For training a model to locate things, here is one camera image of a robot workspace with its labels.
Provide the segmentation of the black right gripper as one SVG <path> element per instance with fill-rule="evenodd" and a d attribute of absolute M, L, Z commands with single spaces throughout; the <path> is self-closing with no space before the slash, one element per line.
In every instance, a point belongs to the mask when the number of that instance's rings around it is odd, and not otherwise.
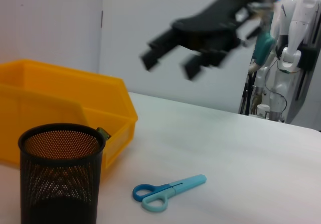
<path fill-rule="evenodd" d="M 202 52 L 183 64 L 188 80 L 193 80 L 202 67 L 220 66 L 226 52 L 240 45 L 237 30 L 254 16 L 250 6 L 262 1 L 215 0 L 199 13 L 175 20 L 172 29 L 149 42 L 149 49 L 141 54 L 145 69 L 150 71 L 178 45 Z"/>

